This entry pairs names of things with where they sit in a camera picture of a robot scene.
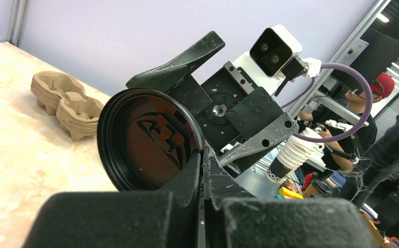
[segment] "yellow object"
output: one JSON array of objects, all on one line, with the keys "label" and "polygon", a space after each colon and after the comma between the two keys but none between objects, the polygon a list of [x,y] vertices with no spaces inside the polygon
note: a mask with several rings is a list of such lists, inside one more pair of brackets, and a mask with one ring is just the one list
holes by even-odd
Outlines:
[{"label": "yellow object", "polygon": [[280,190],[278,191],[278,193],[282,196],[287,196],[287,197],[291,197],[294,199],[303,199],[302,195],[293,192],[292,190],[289,190],[286,187],[281,187]]}]

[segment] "black shirt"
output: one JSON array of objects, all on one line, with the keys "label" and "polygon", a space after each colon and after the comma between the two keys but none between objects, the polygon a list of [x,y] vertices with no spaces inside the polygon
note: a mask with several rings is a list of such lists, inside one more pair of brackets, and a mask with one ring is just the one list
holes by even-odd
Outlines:
[{"label": "black shirt", "polygon": [[[332,111],[328,110],[327,108],[321,107],[320,110],[316,110],[312,112],[313,116],[313,123],[325,123],[326,120],[335,120],[335,121],[345,121],[342,117],[339,115],[333,113]],[[367,127],[362,127],[356,132],[356,136],[359,139],[359,142],[362,146],[362,151],[359,150],[359,153],[362,155],[370,146],[372,146],[376,140],[376,135],[377,135],[377,126],[376,123],[373,119],[373,117],[370,115],[368,117],[368,126]],[[341,133],[344,133],[344,131],[332,127],[326,127],[332,136],[337,136]],[[339,145],[341,145],[342,149],[346,153],[354,153],[355,152],[355,147],[353,144],[353,140],[351,137],[347,137],[345,139],[342,139],[338,141]],[[338,166],[338,164],[334,161],[330,150],[328,148],[324,148],[324,156],[322,157],[322,160],[326,164],[326,167],[329,169],[332,169],[334,171],[340,170],[341,168]],[[325,170],[323,173],[321,173],[321,178],[325,178],[326,176],[330,175],[332,172],[329,170]]]}]

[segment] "white robot part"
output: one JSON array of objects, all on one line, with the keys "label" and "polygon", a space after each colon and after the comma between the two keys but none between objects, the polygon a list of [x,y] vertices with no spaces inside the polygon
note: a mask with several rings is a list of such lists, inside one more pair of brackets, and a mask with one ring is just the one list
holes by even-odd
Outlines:
[{"label": "white robot part", "polygon": [[292,58],[298,56],[302,52],[302,45],[289,33],[283,25],[275,25],[270,27],[292,50]]},{"label": "white robot part", "polygon": [[342,122],[337,122],[335,120],[326,120],[325,125],[332,127],[332,128],[343,130],[344,132],[353,128],[353,125],[342,123]]},{"label": "white robot part", "polygon": [[233,65],[236,68],[242,67],[257,86],[263,87],[272,96],[286,78],[281,72],[281,69],[283,69],[291,59],[301,53],[302,46],[283,25],[272,26],[268,29],[272,30],[279,39],[281,39],[281,43],[284,43],[291,51],[291,55],[286,58],[286,62],[283,66],[279,68],[273,76],[268,76],[251,57],[249,51],[237,58],[233,62]]},{"label": "white robot part", "polygon": [[307,70],[302,76],[306,78],[319,76],[322,64],[321,60],[316,58],[303,58],[302,61],[307,64]]},{"label": "white robot part", "polygon": [[259,87],[263,87],[269,95],[273,95],[280,84],[286,79],[281,71],[278,71],[274,76],[268,76],[266,73],[257,65],[257,63],[249,55],[249,52],[245,52],[239,58],[237,58],[233,65],[238,68],[242,67],[246,74],[257,84]]}]

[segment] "red cap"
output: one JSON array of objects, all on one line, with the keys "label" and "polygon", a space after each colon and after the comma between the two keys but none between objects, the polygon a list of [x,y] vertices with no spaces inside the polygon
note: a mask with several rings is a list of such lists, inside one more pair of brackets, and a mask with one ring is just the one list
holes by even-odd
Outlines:
[{"label": "red cap", "polygon": [[380,76],[378,76],[376,80],[380,83],[380,85],[382,85],[383,90],[376,84],[370,84],[371,90],[378,96],[381,96],[382,99],[388,97],[394,90],[394,79],[392,79],[391,76],[383,72],[382,74],[380,74]]}]

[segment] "man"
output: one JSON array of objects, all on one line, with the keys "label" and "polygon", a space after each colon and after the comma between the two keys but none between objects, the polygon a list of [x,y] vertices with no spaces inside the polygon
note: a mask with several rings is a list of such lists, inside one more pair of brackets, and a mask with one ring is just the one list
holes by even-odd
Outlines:
[{"label": "man", "polygon": [[[386,73],[382,73],[375,81],[371,82],[370,88],[371,91],[373,92],[373,95],[371,96],[373,98],[373,103],[377,103],[382,99],[388,97],[394,90],[394,85],[395,85],[394,80],[392,79],[391,76],[387,75]],[[366,105],[365,92],[360,92],[360,91],[363,90],[357,90],[357,89],[354,91],[349,90],[345,94],[345,98],[348,101],[346,107],[358,115],[362,115]],[[319,111],[318,110],[313,111],[312,114],[300,112],[298,116],[300,117],[301,120],[312,121],[314,123],[324,123],[326,120],[344,121],[339,115],[323,108],[321,108],[321,110]],[[363,149],[359,150],[360,154],[363,154],[375,142],[377,135],[376,123],[371,115],[368,117],[367,122],[369,124],[367,127],[362,127],[356,132],[358,140],[361,144],[361,149]],[[343,133],[343,131],[339,129],[335,129],[332,127],[326,127],[326,128],[327,130],[325,132],[320,133],[320,136],[322,136],[323,138],[329,138]],[[335,150],[349,154],[354,153],[356,150],[356,147],[354,146],[353,141],[350,137],[340,141],[328,142],[325,145]],[[319,174],[318,177],[320,179],[324,179],[332,173],[331,170],[349,171],[352,170],[354,167],[349,159],[343,158],[336,154],[332,154],[327,147],[324,149],[323,161],[326,164],[326,167],[330,170],[327,169],[323,173],[320,173],[312,166],[304,164],[303,166],[301,166],[303,174],[307,175],[311,172],[317,172]]]}]

